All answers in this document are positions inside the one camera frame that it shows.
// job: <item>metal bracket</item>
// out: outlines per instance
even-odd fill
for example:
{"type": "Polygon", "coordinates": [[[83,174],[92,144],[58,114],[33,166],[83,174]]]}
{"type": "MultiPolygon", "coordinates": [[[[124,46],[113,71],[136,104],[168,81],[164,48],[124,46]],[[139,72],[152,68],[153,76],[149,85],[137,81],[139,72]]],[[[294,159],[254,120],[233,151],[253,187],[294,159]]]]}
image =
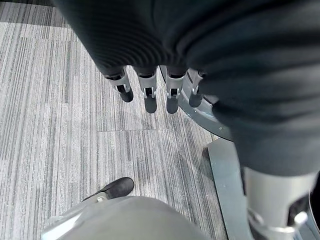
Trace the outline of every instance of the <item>metal bracket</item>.
{"type": "Polygon", "coordinates": [[[170,77],[169,74],[166,75],[166,78],[165,78],[166,95],[169,99],[171,99],[172,97],[175,97],[176,99],[179,98],[182,85],[184,82],[184,78],[185,76],[179,77],[179,78],[173,78],[173,77],[170,77]]]}
{"type": "Polygon", "coordinates": [[[131,86],[128,78],[128,74],[125,68],[123,68],[124,75],[117,80],[110,79],[109,76],[105,75],[104,77],[108,79],[109,83],[112,85],[112,87],[119,93],[122,93],[119,91],[118,86],[123,86],[126,93],[130,92],[131,86]]]}
{"type": "Polygon", "coordinates": [[[151,96],[152,98],[156,97],[156,91],[157,91],[157,76],[154,74],[151,77],[142,77],[138,76],[140,89],[143,92],[144,98],[148,98],[147,95],[147,89],[151,89],[151,96]]]}

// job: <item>silver metal joint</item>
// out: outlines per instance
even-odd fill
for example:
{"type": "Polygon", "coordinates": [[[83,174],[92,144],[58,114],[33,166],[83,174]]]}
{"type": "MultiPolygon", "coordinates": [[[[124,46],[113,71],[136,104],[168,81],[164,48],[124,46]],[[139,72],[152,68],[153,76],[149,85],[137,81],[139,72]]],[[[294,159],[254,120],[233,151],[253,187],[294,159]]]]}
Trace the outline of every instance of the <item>silver metal joint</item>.
{"type": "Polygon", "coordinates": [[[199,71],[196,71],[194,69],[189,69],[190,74],[192,74],[192,76],[195,76],[194,78],[192,78],[192,94],[196,95],[198,93],[198,89],[199,89],[199,83],[200,81],[203,79],[202,76],[200,76],[199,71]]]}
{"type": "Polygon", "coordinates": [[[144,98],[148,98],[149,95],[155,98],[157,92],[157,75],[153,74],[151,77],[138,76],[138,80],[144,98]]]}
{"type": "Polygon", "coordinates": [[[128,93],[130,92],[131,86],[128,78],[128,74],[125,68],[123,68],[123,74],[118,77],[110,77],[108,75],[104,75],[106,79],[108,79],[109,83],[112,87],[119,93],[123,93],[123,90],[128,93]]]}
{"type": "Polygon", "coordinates": [[[167,73],[165,78],[165,83],[166,83],[166,95],[169,99],[179,98],[181,89],[183,86],[184,78],[185,76],[174,78],[167,73]]]}

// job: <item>black shoe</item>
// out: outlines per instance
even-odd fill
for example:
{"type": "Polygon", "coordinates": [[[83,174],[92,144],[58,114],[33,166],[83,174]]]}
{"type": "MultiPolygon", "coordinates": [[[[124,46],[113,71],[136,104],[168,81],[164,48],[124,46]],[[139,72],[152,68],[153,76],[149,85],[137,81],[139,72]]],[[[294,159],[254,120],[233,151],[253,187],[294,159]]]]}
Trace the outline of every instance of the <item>black shoe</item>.
{"type": "Polygon", "coordinates": [[[106,194],[107,199],[125,197],[132,192],[134,187],[135,182],[130,177],[125,176],[109,183],[104,188],[100,189],[95,194],[88,196],[82,201],[85,201],[101,192],[104,192],[106,194]]]}

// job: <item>striped carpet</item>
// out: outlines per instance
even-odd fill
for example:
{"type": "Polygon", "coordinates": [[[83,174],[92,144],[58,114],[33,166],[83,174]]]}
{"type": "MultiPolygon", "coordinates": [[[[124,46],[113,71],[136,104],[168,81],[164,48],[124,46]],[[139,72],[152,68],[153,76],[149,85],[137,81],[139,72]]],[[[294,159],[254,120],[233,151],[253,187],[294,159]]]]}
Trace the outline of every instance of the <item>striped carpet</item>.
{"type": "Polygon", "coordinates": [[[226,240],[208,154],[214,136],[181,110],[144,110],[137,76],[124,103],[51,6],[0,2],[0,239],[34,240],[117,178],[226,240]]]}

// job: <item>metal base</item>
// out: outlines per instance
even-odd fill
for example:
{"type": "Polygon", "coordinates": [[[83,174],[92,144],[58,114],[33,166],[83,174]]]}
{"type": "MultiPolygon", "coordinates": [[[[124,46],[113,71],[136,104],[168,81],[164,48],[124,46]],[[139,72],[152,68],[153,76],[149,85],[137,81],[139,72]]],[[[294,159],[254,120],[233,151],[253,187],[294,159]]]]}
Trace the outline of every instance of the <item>metal base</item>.
{"type": "MultiPolygon", "coordinates": [[[[208,151],[228,239],[253,240],[247,220],[247,199],[243,194],[240,165],[233,142],[220,138],[208,145],[208,151]]],[[[310,214],[294,240],[320,240],[310,214]]]]}

